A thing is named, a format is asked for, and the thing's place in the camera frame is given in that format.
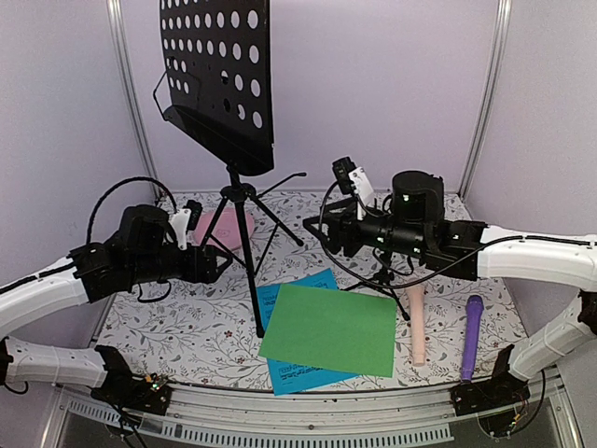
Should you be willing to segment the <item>black shock mount tripod stand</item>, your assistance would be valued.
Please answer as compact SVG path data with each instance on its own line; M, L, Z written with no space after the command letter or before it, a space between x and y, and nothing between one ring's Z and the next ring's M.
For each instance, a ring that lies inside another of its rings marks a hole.
M406 272L398 271L392 267L394 253L391 251L378 252L376 248L371 250L373 258L381 265L381 268L365 281L359 281L354 285L348 286L344 291L356 291L359 288L369 288L380 292L382 295L391 297L396 302L399 313L405 322L410 322L410 315L400 302L397 294L390 288L391 282L396 278L408 277L414 274L414 264L410 256L406 256L406 263L409 270Z

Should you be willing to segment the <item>green paper sheet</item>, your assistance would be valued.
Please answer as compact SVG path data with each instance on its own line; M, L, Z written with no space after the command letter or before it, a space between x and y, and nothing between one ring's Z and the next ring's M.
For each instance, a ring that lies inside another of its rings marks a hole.
M301 366L390 378L395 341L393 299L285 284L259 354Z

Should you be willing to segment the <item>pink beige microphone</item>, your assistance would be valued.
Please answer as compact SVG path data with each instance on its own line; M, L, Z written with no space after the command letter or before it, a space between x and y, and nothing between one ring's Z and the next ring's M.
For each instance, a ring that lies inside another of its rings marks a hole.
M424 287L408 287L406 292L410 306L411 362L414 367L422 367L425 364Z

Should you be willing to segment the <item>blue sheet music paper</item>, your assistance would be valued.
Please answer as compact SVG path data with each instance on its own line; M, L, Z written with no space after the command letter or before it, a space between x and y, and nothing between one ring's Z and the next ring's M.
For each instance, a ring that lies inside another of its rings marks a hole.
M292 281L291 284L301 287L338 289L336 278L330 269L305 276ZM269 325L280 286L280 284L272 284L257 288L257 301L263 329L266 329ZM301 366L270 358L267 359L267 365L275 396L304 392L356 377L355 373Z

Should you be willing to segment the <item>black perforated music stand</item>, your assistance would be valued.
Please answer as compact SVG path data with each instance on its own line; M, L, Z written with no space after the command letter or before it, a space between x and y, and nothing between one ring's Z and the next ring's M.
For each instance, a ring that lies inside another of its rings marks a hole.
M200 242L224 249L215 226L234 207L257 337L263 327L257 298L246 202L255 204L297 245L304 242L263 203L247 178L274 168L271 101L271 4L268 1L161 1L162 79L171 103L162 118L222 161L229 184Z

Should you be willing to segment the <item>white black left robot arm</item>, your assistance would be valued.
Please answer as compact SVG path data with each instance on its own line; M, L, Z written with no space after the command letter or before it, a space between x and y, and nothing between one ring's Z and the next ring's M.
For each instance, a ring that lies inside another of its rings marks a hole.
M152 205L123 212L118 230L103 243L87 243L47 269L1 288L1 382L43 382L103 388L119 405L138 398L138 384L111 346L65 349L30 344L14 330L46 315L95 303L147 283L212 284L233 262L228 252L187 241L201 206L170 215Z

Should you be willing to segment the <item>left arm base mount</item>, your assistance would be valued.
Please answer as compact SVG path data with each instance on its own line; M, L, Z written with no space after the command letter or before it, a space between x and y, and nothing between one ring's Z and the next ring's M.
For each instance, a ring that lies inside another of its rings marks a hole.
M102 357L106 376L100 386L90 390L93 399L119 409L161 416L167 413L173 390L166 375L133 373L115 347L97 345L94 350Z

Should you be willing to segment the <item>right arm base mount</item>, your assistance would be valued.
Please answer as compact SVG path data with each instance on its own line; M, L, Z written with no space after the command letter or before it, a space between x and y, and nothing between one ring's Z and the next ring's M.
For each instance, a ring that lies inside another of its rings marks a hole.
M479 420L481 430L494 439L510 438L530 426L541 411L546 396L547 378L542 370L539 401L531 416L525 413L529 408L531 392L528 380L519 380L509 373L508 360L513 350L514 345L511 344L499 352L489 379L480 382L462 381L450 389L451 403L457 416L521 403L518 411L507 414L508 420L498 415L482 417Z

